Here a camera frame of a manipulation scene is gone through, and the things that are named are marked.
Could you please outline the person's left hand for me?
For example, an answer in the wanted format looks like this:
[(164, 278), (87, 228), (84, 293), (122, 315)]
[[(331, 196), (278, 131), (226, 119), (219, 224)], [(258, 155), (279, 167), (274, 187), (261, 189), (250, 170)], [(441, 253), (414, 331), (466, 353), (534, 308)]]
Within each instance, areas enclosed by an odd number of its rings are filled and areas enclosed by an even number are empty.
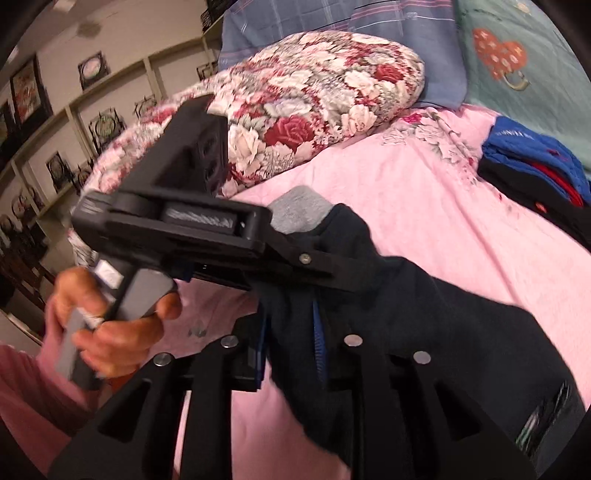
[[(96, 317), (107, 311), (107, 302), (95, 279), (83, 267), (61, 272), (52, 297), (56, 319), (63, 327), (77, 308)], [(106, 321), (92, 332), (75, 333), (72, 342), (86, 365), (100, 376), (122, 377), (138, 369), (147, 359), (149, 350), (162, 339), (164, 323), (178, 318), (181, 312), (181, 300), (173, 291), (159, 299), (153, 314), (129, 321)]]

